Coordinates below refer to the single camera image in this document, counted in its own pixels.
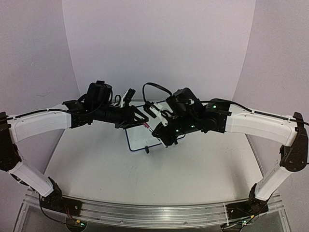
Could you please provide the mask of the blue framed small whiteboard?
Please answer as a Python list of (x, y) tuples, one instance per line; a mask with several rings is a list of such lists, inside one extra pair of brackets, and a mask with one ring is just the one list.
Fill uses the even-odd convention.
[[(159, 118), (152, 118), (143, 110), (143, 102), (134, 101), (133, 104), (146, 116), (149, 121), (147, 122), (150, 127), (154, 130), (155, 127), (160, 123)], [(152, 136), (152, 133), (145, 128), (143, 125), (126, 129), (126, 137), (130, 151), (144, 150), (145, 146), (161, 146), (166, 148), (157, 138)]]

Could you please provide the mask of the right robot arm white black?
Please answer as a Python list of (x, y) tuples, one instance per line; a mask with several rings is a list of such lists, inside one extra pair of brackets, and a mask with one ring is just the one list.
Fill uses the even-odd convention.
[(150, 116), (160, 119), (152, 135), (165, 146), (175, 144), (181, 135), (196, 131), (241, 133), (281, 144), (280, 160), (253, 185), (248, 199), (226, 206), (229, 219), (267, 212), (271, 195), (292, 173), (307, 165), (309, 138), (300, 113), (281, 116), (223, 99), (202, 101), (187, 87), (170, 94), (166, 102), (168, 109), (157, 102), (148, 101), (144, 106)]

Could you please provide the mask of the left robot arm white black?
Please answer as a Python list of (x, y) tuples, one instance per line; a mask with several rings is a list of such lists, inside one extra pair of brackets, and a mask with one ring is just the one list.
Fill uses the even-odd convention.
[(19, 154), (17, 143), (49, 131), (74, 129), (94, 121), (112, 123), (117, 129), (128, 129), (148, 122), (149, 118), (130, 105), (135, 90), (127, 90), (114, 103), (112, 86), (104, 81), (91, 83), (77, 100), (65, 101), (60, 108), (47, 108), (22, 115), (0, 114), (0, 169), (16, 181), (36, 191), (45, 209), (78, 216), (82, 203), (64, 197), (58, 184), (31, 167)]

